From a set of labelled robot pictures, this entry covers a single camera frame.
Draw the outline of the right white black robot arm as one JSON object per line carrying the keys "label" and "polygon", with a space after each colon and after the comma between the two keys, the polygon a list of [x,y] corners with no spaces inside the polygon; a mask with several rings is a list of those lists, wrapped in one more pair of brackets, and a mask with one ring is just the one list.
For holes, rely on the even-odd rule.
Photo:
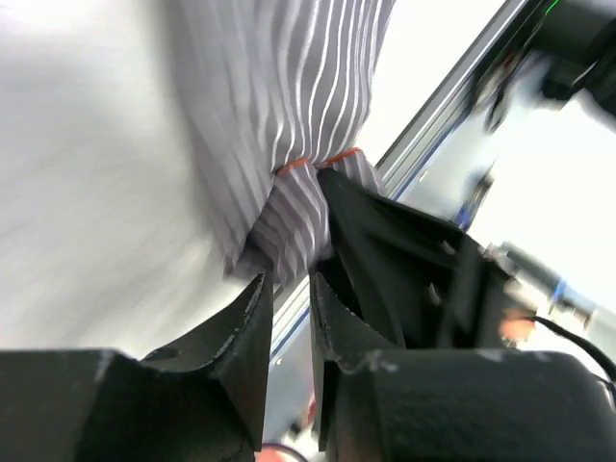
{"label": "right white black robot arm", "polygon": [[[484,131],[493,134],[506,114],[506,96],[528,54],[554,58],[542,92],[567,101],[604,88],[615,67],[615,12],[584,1],[526,1],[501,32],[490,31],[466,90],[437,113],[444,140],[478,106],[492,99]],[[371,192],[332,168],[319,184],[329,207],[334,254],[312,271],[312,323],[322,327],[336,304],[373,333],[403,348],[474,347],[492,309],[487,297],[505,274],[489,262],[468,229],[491,181],[481,176],[457,215],[443,219]]]}

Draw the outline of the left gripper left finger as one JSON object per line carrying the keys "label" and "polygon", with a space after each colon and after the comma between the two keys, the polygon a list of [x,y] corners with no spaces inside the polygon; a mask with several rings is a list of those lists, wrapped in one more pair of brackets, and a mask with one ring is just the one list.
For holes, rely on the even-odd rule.
{"label": "left gripper left finger", "polygon": [[262,446],[273,289],[136,360],[112,349],[5,350],[5,461],[250,461]]}

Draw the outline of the striped grey underwear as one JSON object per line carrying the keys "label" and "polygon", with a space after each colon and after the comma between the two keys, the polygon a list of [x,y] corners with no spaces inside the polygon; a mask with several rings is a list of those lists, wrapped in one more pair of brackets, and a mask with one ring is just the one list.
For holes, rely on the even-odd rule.
{"label": "striped grey underwear", "polygon": [[169,1],[173,80],[229,272],[286,285],[330,250],[317,180],[372,191],[355,140],[390,1]]}

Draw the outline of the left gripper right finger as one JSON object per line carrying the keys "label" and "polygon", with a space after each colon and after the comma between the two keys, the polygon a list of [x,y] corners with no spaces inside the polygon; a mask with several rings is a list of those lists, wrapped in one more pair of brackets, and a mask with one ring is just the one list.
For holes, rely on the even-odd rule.
{"label": "left gripper right finger", "polygon": [[382,338],[311,278],[318,445],[330,461],[611,461],[615,414],[573,356]]}

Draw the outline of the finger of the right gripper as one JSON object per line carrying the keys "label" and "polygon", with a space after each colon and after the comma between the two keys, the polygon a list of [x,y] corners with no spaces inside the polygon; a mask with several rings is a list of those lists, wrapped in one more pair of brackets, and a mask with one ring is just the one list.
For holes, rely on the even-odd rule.
{"label": "finger of the right gripper", "polygon": [[334,256],[319,272],[343,304],[406,348],[501,347],[506,273],[449,221],[326,168]]}

